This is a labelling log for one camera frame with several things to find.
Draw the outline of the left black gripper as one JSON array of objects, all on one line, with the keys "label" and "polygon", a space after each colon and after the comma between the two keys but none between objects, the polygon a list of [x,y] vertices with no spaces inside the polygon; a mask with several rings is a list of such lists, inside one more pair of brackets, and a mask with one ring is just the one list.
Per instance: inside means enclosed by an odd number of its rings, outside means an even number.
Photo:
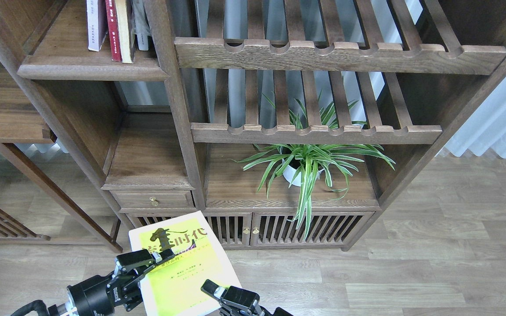
[{"label": "left black gripper", "polygon": [[138,282],[157,266],[175,257],[171,249],[150,253],[146,249],[120,254],[115,259],[115,272],[106,276],[95,275],[68,286],[70,301],[76,308],[75,316],[110,316],[117,306],[127,312],[142,303]]}]

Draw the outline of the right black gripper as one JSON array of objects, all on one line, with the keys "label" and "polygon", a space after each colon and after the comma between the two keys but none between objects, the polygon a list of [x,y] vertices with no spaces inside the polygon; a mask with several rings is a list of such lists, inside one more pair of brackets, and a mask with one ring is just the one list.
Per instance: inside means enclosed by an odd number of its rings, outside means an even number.
[{"label": "right black gripper", "polygon": [[243,288],[224,288],[207,279],[201,290],[220,304],[220,316],[292,316],[281,307],[273,313],[259,305],[259,294]]}]

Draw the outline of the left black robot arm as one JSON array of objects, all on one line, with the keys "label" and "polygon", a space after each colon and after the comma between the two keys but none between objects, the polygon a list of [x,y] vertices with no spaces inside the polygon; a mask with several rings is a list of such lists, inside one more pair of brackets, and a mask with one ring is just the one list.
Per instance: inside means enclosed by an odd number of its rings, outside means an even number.
[{"label": "left black robot arm", "polygon": [[35,300],[13,315],[26,316],[35,311],[39,316],[111,316],[120,305],[129,312],[142,302],[139,282],[175,256],[171,249],[160,253],[143,249],[120,254],[111,273],[68,286],[68,300],[64,304],[46,307],[42,300]]}]

